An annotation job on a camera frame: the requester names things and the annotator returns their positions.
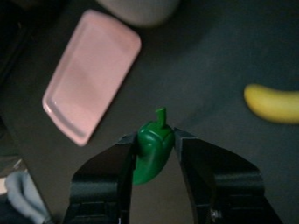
dark table surface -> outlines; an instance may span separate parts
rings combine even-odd
[[[299,88],[299,2],[184,0],[165,24],[132,28],[141,38],[141,52],[93,136],[78,147],[44,113],[42,94],[80,15],[89,8],[102,11],[93,1],[72,0],[40,26],[1,86],[3,123],[56,220],[66,209],[73,172],[124,134],[153,120],[154,109],[165,106],[170,126],[257,166],[282,223],[299,223],[299,127],[261,120],[242,100],[248,83]],[[173,223],[188,223],[189,208],[176,203],[186,200],[180,199],[186,193],[177,167],[172,156],[157,180],[134,188],[132,207],[144,216],[136,212],[132,223],[137,219],[166,223],[165,216],[181,217]]]

pink tray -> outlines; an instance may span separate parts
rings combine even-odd
[[[77,145],[89,140],[140,45],[138,36],[110,16],[93,10],[82,14],[41,101]]]

yellow banana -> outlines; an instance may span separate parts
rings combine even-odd
[[[299,91],[280,91],[249,84],[244,98],[253,113],[269,122],[299,123]]]

white cloth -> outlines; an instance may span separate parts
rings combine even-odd
[[[6,198],[17,212],[34,224],[49,222],[49,214],[42,204],[40,194],[33,185],[30,175],[15,171],[5,178]]]

pepper stem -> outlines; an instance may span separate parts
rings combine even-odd
[[[156,115],[157,115],[157,125],[160,127],[160,129],[164,127],[165,125],[165,108],[158,108],[154,111]]]

